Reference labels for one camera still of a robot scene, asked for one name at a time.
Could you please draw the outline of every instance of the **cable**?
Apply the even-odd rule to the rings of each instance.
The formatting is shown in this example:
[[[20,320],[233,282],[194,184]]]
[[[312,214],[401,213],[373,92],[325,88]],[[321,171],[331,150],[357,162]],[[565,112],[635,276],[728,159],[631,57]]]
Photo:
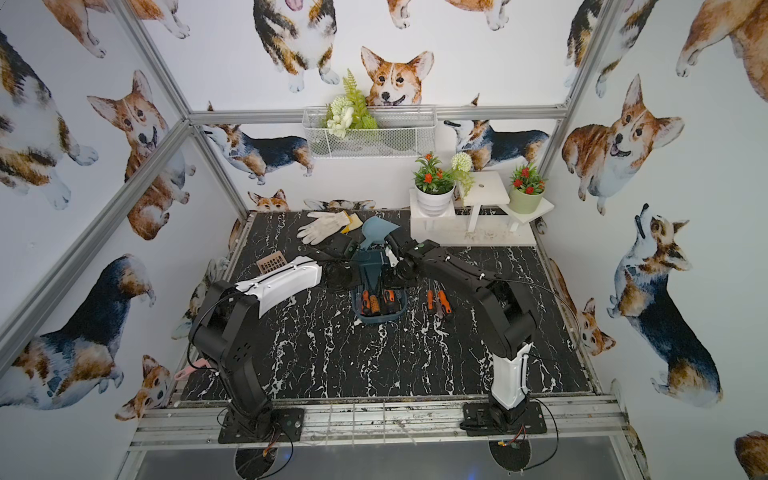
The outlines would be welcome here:
[[[560,432],[558,431],[558,422],[554,419],[554,415],[552,415],[552,411],[549,409],[547,404],[542,402],[541,400],[539,400],[539,399],[533,399],[533,400],[535,402],[541,403],[544,406],[544,408],[547,409],[547,412],[549,412],[549,416],[552,417],[552,423],[554,423],[554,434],[557,436],[557,440],[556,440],[556,442],[554,444],[554,451],[546,459],[542,460],[539,463],[533,464],[530,467],[523,468],[523,470],[522,470],[523,472],[525,472],[527,470],[531,470],[531,469],[536,468],[536,467],[540,467],[543,464],[545,464],[545,463],[549,462],[550,460],[552,460],[552,458],[554,457],[554,454],[556,454],[558,452],[558,447],[560,446]]]

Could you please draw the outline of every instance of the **wire basket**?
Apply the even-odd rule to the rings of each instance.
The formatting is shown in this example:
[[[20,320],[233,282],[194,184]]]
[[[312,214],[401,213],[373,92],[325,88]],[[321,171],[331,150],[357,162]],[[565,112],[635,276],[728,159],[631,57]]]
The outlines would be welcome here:
[[[324,128],[328,107],[304,110],[302,126],[315,158],[418,157],[435,150],[435,105],[378,107],[368,111],[375,130],[347,130],[339,138]]]

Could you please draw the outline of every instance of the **pink object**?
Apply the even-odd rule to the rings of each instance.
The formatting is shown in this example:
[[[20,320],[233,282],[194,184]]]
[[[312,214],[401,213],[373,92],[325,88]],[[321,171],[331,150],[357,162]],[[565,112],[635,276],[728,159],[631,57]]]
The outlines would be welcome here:
[[[186,379],[192,372],[198,369],[202,368],[210,368],[210,364],[208,363],[208,360],[205,359],[197,359],[192,365],[194,366],[188,366],[181,370],[179,370],[176,375],[174,375],[175,380],[184,380]]]

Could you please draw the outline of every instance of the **dark floor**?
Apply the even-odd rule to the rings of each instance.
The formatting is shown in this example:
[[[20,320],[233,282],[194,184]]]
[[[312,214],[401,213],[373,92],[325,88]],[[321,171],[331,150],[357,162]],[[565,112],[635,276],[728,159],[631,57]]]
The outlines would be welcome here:
[[[358,212],[373,214],[409,230],[407,210]],[[257,214],[250,239],[234,269],[232,281],[259,275],[256,261],[282,250],[288,261],[301,254],[297,229],[308,224],[306,213]],[[360,229],[350,235],[362,239]],[[532,247],[451,247],[451,254],[505,276],[545,285],[541,260]],[[393,397],[485,394],[493,365],[480,341],[468,302],[446,290],[456,318],[448,323],[427,313],[427,280],[411,289],[408,312],[397,323],[371,326],[356,321],[349,294],[321,289],[300,292],[263,318],[256,339],[259,371],[266,393],[278,399]],[[589,392],[587,376],[572,348],[550,293],[530,287],[538,305],[536,355],[530,358],[528,385],[533,392]],[[184,400],[224,399],[221,384],[210,372],[195,372]]]

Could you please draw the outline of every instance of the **glove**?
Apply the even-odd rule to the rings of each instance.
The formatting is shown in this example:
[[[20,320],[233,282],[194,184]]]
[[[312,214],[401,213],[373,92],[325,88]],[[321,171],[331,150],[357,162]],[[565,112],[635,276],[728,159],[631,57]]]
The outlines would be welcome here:
[[[334,233],[346,227],[350,224],[351,220],[346,212],[339,212],[332,214],[330,212],[309,212],[307,214],[310,218],[316,218],[309,225],[299,227],[299,234],[297,237],[301,238],[302,243],[307,245],[317,245],[326,238],[330,237]]]

